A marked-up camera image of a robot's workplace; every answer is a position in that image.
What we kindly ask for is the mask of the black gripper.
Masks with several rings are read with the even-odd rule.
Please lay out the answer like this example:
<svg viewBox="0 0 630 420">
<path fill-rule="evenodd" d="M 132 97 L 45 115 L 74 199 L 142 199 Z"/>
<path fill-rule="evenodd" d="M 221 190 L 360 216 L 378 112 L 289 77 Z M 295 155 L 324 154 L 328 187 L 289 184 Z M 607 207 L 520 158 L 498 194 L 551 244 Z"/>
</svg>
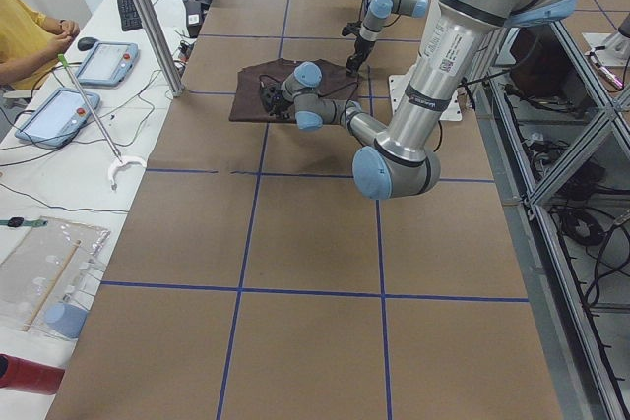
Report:
<svg viewBox="0 0 630 420">
<path fill-rule="evenodd" d="M 289 120 L 291 118 L 289 109 L 292 103 L 286 100 L 282 90 L 279 88 L 262 88 L 260 98 L 263 108 L 267 114 L 278 120 Z"/>
<path fill-rule="evenodd" d="M 374 47 L 373 41 L 358 36 L 354 42 L 354 51 L 346 60 L 347 71 L 358 71 L 367 60 Z"/>
</svg>

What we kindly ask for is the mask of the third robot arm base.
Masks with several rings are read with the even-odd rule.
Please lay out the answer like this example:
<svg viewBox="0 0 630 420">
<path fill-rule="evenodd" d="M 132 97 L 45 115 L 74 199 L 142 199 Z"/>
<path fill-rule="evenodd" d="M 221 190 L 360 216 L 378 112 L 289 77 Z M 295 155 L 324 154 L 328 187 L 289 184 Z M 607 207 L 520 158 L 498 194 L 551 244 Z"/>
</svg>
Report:
<svg viewBox="0 0 630 420">
<path fill-rule="evenodd" d="M 629 17 L 613 33 L 583 33 L 586 56 L 597 67 L 624 67 L 629 60 Z"/>
</svg>

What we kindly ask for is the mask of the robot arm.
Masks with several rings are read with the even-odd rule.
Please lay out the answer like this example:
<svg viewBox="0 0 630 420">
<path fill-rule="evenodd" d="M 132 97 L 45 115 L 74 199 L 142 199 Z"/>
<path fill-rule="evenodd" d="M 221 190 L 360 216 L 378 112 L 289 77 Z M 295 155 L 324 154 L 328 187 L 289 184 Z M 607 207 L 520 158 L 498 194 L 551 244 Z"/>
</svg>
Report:
<svg viewBox="0 0 630 420">
<path fill-rule="evenodd" d="M 366 0 L 364 7 L 364 16 L 356 22 L 347 23 L 342 30 L 342 36 L 355 36 L 354 51 L 346 60 L 346 74 L 351 77 L 357 76 L 392 14 L 423 17 L 429 7 L 429 0 Z"/>
<path fill-rule="evenodd" d="M 356 187 L 367 198 L 385 200 L 419 195 L 438 181 L 440 162 L 425 144 L 467 72 L 483 38 L 503 27 L 530 27 L 569 17 L 577 0 L 369 0 L 346 63 L 354 74 L 369 56 L 391 14 L 428 15 L 433 31 L 418 59 L 400 103 L 388 125 L 364 112 L 352 100 L 328 99 L 319 93 L 322 73 L 304 62 L 282 82 L 260 86 L 266 111 L 285 118 L 289 108 L 299 129 L 314 131 L 325 124 L 345 127 L 362 144 L 352 163 Z"/>
</svg>

